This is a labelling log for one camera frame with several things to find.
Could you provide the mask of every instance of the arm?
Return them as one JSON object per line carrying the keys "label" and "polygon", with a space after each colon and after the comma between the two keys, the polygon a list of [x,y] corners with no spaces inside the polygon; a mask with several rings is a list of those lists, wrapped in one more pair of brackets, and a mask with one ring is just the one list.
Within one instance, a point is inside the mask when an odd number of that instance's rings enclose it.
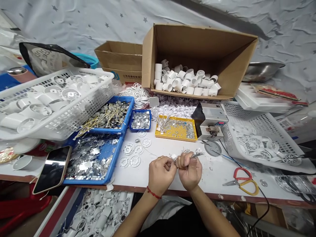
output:
{"label": "arm", "polygon": [[[158,157],[149,164],[148,188],[154,194],[161,197],[172,183],[176,171],[177,168],[171,158],[166,156]],[[114,233],[113,237],[136,236],[157,202],[158,199],[146,190],[139,202]]]}
{"label": "arm", "polygon": [[234,227],[198,186],[202,177],[202,164],[198,158],[191,158],[192,155],[193,152],[182,153],[177,158],[176,166],[179,168],[179,177],[183,187],[190,193],[206,229],[212,236],[239,236]]}

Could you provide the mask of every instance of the metal bowl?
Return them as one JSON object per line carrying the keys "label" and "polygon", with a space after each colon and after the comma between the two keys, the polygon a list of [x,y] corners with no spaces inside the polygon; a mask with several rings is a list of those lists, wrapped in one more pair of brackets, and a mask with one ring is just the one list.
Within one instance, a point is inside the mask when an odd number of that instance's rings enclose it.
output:
{"label": "metal bowl", "polygon": [[284,66],[282,63],[249,63],[243,82],[267,81]]}

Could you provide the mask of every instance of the red plastic stool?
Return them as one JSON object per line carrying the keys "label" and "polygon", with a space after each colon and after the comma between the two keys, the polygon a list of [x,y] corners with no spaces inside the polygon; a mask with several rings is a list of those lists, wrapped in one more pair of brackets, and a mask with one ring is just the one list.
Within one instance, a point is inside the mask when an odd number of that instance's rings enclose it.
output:
{"label": "red plastic stool", "polygon": [[51,196],[46,196],[40,200],[45,196],[46,192],[37,195],[32,194],[34,186],[35,184],[30,184],[30,195],[28,198],[0,201],[0,219],[12,217],[10,221],[0,228],[0,236],[7,235],[26,218],[41,212],[50,204]]}

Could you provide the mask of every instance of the white fabric backdrop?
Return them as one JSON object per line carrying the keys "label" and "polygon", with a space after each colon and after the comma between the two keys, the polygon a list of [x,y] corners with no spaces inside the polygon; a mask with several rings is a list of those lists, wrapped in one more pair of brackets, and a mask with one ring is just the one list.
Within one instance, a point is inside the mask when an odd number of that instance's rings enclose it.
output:
{"label": "white fabric backdrop", "polygon": [[282,62],[273,80],[316,101],[314,0],[2,0],[30,41],[95,55],[106,40],[142,43],[153,23],[203,25],[259,36],[252,62]]}

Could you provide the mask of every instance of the blue plastic tray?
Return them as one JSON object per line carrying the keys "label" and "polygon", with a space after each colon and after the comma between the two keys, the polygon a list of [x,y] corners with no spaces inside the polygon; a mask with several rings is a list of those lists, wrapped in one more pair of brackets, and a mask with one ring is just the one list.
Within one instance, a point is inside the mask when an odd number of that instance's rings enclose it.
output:
{"label": "blue plastic tray", "polygon": [[[132,122],[134,121],[133,120],[133,112],[146,112],[146,111],[149,111],[149,121],[150,121],[150,124],[149,124],[149,128],[141,128],[141,129],[133,129],[132,128]],[[132,132],[138,132],[139,130],[150,130],[150,127],[151,127],[151,111],[150,110],[133,110],[132,111],[132,114],[131,114],[131,119],[129,120],[129,129],[132,131]]]}
{"label": "blue plastic tray", "polygon": [[134,97],[132,96],[113,96],[107,103],[115,103],[116,101],[126,101],[131,102],[128,111],[125,116],[124,123],[120,129],[111,129],[111,128],[94,128],[91,129],[91,133],[107,133],[107,134],[121,134],[125,133],[127,130],[127,124],[129,122],[129,118],[131,117],[132,110],[134,107]]}
{"label": "blue plastic tray", "polygon": [[[64,144],[64,146],[70,145],[70,146],[74,146],[75,141],[73,140],[73,138],[75,137],[77,133],[73,133],[67,140],[67,142]],[[105,183],[108,183],[113,175],[115,166],[116,166],[116,162],[118,161],[119,158],[119,153],[121,151],[122,145],[123,145],[123,141],[125,138],[125,134],[123,133],[119,136],[118,139],[118,143],[116,145],[110,145],[110,144],[105,144],[102,146],[101,148],[101,152],[98,155],[97,159],[102,160],[103,157],[108,157],[109,154],[111,154],[113,148],[115,148],[115,152],[113,154],[112,157],[112,161],[110,163],[110,166],[108,168],[108,171],[106,173],[106,176],[104,178],[104,180],[76,180],[76,179],[65,179],[63,184],[65,185],[71,185],[71,184],[80,184],[80,185],[104,185]]]}

